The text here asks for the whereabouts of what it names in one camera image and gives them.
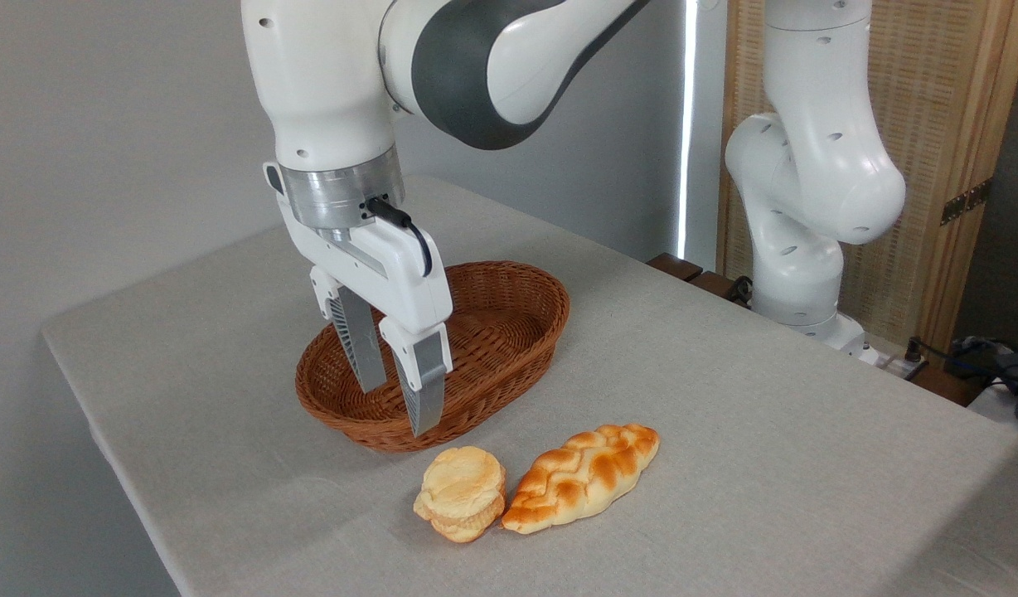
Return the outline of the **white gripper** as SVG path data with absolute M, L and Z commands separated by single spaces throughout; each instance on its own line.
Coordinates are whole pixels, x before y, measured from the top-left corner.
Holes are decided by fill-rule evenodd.
M 432 257 L 432 271 L 426 272 L 421 245 L 407 228 L 369 218 L 364 226 L 351 228 L 349 240 L 332 240 L 294 218 L 284 193 L 275 200 L 293 245 L 315 265 L 313 292 L 361 389 L 373 391 L 387 382 L 373 306 L 389 317 L 380 322 L 381 336 L 395 359 L 413 435 L 437 426 L 446 375 L 453 370 L 444 325 L 453 302 L 433 239 L 425 235 Z

